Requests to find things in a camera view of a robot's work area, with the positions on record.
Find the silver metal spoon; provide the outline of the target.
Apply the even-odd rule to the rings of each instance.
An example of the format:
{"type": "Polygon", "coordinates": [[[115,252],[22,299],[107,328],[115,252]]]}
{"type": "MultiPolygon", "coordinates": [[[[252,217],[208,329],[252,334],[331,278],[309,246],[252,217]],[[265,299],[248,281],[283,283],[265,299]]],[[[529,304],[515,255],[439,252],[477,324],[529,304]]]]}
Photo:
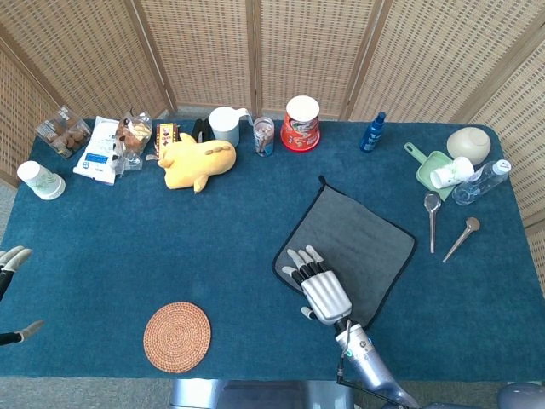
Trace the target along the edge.
{"type": "Polygon", "coordinates": [[[424,197],[424,207],[427,210],[429,218],[429,242],[430,253],[435,252],[435,231],[436,231],[436,213],[441,207],[442,200],[434,191],[428,191],[424,197]]]}

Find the clear plastic cookie box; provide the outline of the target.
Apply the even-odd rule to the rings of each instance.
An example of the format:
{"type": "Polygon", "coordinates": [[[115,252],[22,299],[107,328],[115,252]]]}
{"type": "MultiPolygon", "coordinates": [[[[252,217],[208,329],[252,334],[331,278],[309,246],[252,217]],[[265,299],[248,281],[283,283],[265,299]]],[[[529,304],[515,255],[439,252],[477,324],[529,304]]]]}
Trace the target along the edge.
{"type": "Polygon", "coordinates": [[[70,158],[91,137],[91,128],[67,106],[44,120],[36,128],[37,136],[63,158],[70,158]]]}

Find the beige bowl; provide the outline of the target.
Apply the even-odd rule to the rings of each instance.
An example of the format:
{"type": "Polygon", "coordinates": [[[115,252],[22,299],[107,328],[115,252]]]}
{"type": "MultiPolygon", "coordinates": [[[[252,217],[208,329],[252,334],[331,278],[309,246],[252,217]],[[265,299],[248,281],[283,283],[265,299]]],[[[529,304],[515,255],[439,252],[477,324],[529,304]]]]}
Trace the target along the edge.
{"type": "Polygon", "coordinates": [[[480,128],[464,127],[452,133],[446,142],[452,158],[467,158],[473,166],[485,161],[491,151],[491,139],[480,128]]]}

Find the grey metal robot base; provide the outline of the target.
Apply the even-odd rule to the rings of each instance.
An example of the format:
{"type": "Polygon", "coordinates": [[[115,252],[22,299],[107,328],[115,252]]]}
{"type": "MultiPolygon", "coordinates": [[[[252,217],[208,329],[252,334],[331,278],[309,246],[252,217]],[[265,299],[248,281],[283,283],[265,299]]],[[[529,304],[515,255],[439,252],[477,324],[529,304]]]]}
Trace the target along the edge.
{"type": "Polygon", "coordinates": [[[333,381],[176,379],[169,409],[355,409],[355,393],[333,381]]]}

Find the red instant noodle cup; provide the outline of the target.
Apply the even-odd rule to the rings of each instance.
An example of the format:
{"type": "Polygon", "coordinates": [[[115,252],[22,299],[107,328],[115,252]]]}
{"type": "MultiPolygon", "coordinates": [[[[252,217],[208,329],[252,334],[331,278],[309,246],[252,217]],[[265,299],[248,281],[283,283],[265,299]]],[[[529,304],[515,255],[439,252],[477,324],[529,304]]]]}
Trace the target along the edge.
{"type": "Polygon", "coordinates": [[[280,138],[289,150],[304,153],[318,145],[319,111],[318,102],[308,95],[297,95],[288,101],[280,138]]]}

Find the black object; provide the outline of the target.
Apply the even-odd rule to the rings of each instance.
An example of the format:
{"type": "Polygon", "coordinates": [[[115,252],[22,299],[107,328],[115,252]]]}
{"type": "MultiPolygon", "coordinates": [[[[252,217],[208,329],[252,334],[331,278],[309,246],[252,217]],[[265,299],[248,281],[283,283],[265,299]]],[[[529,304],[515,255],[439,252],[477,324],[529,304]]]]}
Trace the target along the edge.
{"type": "Polygon", "coordinates": [[[209,120],[207,118],[199,118],[195,121],[192,129],[192,138],[197,143],[203,143],[215,139],[213,130],[211,129],[209,120]]]}

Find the white paper cup green print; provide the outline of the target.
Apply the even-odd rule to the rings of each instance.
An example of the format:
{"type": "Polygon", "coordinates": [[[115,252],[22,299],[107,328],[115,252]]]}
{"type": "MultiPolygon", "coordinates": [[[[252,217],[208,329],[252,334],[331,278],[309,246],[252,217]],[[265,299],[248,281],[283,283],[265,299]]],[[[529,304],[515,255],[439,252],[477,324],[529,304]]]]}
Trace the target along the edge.
{"type": "Polygon", "coordinates": [[[43,200],[59,198],[65,191],[65,180],[36,161],[26,161],[17,169],[17,176],[43,200]]]}
{"type": "Polygon", "coordinates": [[[474,173],[472,162],[465,157],[457,157],[449,164],[430,172],[430,181],[436,188],[445,188],[465,182],[474,173]]]}

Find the blue spray bottle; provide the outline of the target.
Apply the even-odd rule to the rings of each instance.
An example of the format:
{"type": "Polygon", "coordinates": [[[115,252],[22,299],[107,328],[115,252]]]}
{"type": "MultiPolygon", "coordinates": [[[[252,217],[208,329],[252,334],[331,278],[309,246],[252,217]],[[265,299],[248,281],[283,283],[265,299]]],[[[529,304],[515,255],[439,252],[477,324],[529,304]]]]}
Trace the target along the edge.
{"type": "Polygon", "coordinates": [[[382,137],[383,127],[387,114],[379,112],[376,118],[368,125],[359,143],[359,149],[364,153],[372,152],[382,137]]]}

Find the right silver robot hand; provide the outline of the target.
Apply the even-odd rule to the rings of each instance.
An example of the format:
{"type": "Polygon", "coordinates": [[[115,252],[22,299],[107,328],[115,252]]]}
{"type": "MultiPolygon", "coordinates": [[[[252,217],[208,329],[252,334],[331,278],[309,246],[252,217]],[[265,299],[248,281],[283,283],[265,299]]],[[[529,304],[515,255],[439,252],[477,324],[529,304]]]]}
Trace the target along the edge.
{"type": "Polygon", "coordinates": [[[283,266],[282,272],[292,278],[309,303],[301,308],[301,313],[324,325],[334,325],[348,317],[352,303],[322,256],[311,245],[298,251],[288,249],[287,254],[294,266],[283,266]]]}

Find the brown chocolate box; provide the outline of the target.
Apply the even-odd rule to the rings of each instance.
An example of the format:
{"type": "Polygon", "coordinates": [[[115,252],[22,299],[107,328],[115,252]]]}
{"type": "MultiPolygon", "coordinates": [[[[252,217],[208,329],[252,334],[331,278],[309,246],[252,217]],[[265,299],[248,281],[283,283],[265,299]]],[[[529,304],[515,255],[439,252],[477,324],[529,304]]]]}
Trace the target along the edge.
{"type": "Polygon", "coordinates": [[[146,160],[159,160],[163,158],[167,147],[178,141],[178,136],[178,124],[159,124],[156,128],[155,153],[147,154],[146,160]]]}

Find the pale blue handled mug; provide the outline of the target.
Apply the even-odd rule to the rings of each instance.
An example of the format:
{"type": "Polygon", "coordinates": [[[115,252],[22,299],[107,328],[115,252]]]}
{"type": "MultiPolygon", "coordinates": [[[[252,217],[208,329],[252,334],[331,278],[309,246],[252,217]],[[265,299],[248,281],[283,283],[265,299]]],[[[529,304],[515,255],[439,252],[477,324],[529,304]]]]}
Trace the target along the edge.
{"type": "Polygon", "coordinates": [[[246,108],[235,109],[232,107],[217,107],[209,114],[209,125],[216,140],[228,141],[237,147],[240,139],[239,122],[246,118],[250,127],[253,126],[253,118],[246,108]]]}

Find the white snack bag blue label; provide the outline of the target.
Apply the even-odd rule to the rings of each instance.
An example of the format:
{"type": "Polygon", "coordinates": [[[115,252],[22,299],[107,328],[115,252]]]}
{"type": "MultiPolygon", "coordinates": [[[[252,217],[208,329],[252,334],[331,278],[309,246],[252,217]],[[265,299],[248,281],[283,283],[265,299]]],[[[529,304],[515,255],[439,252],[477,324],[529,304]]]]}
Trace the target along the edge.
{"type": "Polygon", "coordinates": [[[97,182],[113,185],[116,178],[114,165],[112,164],[115,153],[116,131],[118,121],[116,119],[95,118],[89,143],[84,149],[73,172],[85,176],[97,182]]]}

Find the round woven rattan coaster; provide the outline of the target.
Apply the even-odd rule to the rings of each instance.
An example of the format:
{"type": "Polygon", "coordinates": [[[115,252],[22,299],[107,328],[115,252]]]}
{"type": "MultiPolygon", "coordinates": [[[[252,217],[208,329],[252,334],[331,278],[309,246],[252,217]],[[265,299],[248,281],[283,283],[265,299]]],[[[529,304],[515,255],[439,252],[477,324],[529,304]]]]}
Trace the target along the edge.
{"type": "Polygon", "coordinates": [[[206,313],[191,302],[172,302],[148,320],[143,347],[149,362],[163,372],[184,373],[207,354],[212,331],[206,313]]]}

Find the yellow plush toy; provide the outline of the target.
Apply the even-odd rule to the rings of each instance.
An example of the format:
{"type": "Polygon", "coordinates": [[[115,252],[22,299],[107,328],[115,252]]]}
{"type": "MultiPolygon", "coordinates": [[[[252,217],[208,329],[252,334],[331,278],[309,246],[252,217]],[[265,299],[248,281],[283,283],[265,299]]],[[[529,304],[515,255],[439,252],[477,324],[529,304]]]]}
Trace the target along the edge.
{"type": "Polygon", "coordinates": [[[200,193],[211,176],[229,171],[236,161],[235,147],[228,141],[212,140],[198,143],[191,135],[169,144],[159,155],[158,166],[165,171],[168,189],[192,187],[200,193]]]}

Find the grey and blue cloth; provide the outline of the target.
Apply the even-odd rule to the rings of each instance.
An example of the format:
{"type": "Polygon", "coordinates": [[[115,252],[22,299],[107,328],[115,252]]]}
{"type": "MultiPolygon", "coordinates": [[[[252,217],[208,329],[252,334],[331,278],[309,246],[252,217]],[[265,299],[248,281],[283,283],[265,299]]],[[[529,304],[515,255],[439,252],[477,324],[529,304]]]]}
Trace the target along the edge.
{"type": "Polygon", "coordinates": [[[416,249],[416,238],[338,189],[323,176],[321,187],[277,252],[272,270],[291,290],[302,293],[281,271],[287,250],[311,245],[325,259],[353,303],[352,317],[370,329],[416,249]]]}

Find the teal table cover cloth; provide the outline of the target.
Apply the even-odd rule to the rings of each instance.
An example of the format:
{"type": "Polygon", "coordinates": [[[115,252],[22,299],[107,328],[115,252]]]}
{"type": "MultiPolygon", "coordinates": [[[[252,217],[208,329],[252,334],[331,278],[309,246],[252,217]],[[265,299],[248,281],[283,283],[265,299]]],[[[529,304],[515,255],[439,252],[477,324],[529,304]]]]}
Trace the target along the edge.
{"type": "Polygon", "coordinates": [[[201,193],[170,190],[155,163],[107,186],[35,141],[31,157],[66,181],[46,201],[20,187],[2,247],[31,257],[0,302],[0,332],[34,320],[27,342],[0,347],[0,377],[160,377],[143,334],[162,306],[193,302],[212,341],[192,377],[332,380],[334,332],[301,314],[305,298],[273,260],[313,201],[319,177],[416,238],[369,336],[400,380],[545,379],[545,299],[508,182],[469,206],[446,202],[428,249],[424,187],[404,150],[445,149],[453,124],[387,123],[372,153],[363,123],[323,122],[308,153],[281,143],[263,158],[243,125],[237,162],[201,193]],[[470,216],[480,221],[447,262],[470,216]]]}

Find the clear plastic water bottle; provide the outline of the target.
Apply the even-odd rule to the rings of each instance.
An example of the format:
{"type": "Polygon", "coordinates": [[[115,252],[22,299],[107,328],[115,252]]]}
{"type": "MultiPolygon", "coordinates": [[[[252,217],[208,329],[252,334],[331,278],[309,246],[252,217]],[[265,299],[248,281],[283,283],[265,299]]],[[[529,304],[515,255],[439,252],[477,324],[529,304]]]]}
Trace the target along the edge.
{"type": "Polygon", "coordinates": [[[506,181],[511,169],[512,165],[506,159],[490,161],[465,182],[457,185],[452,191],[451,197],[458,205],[470,205],[492,188],[506,181]]]}

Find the bamboo folding screen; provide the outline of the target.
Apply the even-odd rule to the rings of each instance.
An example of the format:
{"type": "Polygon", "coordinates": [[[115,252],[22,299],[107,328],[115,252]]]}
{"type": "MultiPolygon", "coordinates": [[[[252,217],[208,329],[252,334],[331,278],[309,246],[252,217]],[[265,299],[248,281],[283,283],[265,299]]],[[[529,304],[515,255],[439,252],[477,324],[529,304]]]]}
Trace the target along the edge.
{"type": "Polygon", "coordinates": [[[0,0],[0,181],[61,105],[487,124],[545,219],[545,0],[0,0]]]}

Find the clear jar of biscuit sticks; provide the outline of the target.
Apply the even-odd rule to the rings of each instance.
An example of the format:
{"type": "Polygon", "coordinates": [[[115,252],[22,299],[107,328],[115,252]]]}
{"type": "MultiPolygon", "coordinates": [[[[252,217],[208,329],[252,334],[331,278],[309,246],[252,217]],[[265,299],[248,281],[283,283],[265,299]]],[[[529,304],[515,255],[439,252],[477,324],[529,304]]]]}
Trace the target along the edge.
{"type": "Polygon", "coordinates": [[[274,122],[269,117],[259,117],[254,121],[253,134],[255,151],[262,157],[273,154],[275,136],[274,122]]]}

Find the clear bag of pastries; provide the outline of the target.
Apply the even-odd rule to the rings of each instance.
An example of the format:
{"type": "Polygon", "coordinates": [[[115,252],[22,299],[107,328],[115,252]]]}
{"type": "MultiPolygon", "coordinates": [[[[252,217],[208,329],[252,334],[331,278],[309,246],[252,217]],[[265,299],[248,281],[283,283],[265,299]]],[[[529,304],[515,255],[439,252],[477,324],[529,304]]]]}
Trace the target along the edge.
{"type": "Polygon", "coordinates": [[[141,170],[141,155],[152,135],[152,119],[147,111],[134,114],[129,110],[118,122],[113,142],[112,165],[121,176],[125,171],[141,170]]]}

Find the green plastic scoop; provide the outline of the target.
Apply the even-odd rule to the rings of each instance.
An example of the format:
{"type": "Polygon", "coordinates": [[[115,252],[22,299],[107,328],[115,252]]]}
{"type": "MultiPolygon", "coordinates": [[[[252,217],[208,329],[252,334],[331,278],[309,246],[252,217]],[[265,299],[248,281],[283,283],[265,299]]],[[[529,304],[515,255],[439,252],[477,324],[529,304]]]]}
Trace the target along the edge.
{"type": "Polygon", "coordinates": [[[452,162],[452,159],[449,158],[446,154],[440,151],[432,151],[428,155],[421,152],[414,144],[411,142],[406,142],[404,144],[405,151],[420,164],[418,170],[416,171],[416,179],[429,191],[436,192],[441,200],[445,202],[450,193],[454,189],[453,186],[437,188],[431,182],[431,172],[443,167],[452,162]]]}

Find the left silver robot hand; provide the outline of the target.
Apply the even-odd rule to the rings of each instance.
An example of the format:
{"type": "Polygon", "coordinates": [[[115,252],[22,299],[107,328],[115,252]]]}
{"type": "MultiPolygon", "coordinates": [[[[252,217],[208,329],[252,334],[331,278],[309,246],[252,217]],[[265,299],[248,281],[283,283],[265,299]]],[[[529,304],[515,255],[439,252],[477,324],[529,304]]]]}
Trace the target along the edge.
{"type": "MultiPolygon", "coordinates": [[[[30,257],[31,253],[31,249],[22,245],[15,246],[9,251],[0,251],[0,302],[11,284],[14,274],[30,257]]],[[[38,333],[43,326],[44,320],[37,320],[22,330],[0,333],[0,346],[23,343],[38,333]]]]}

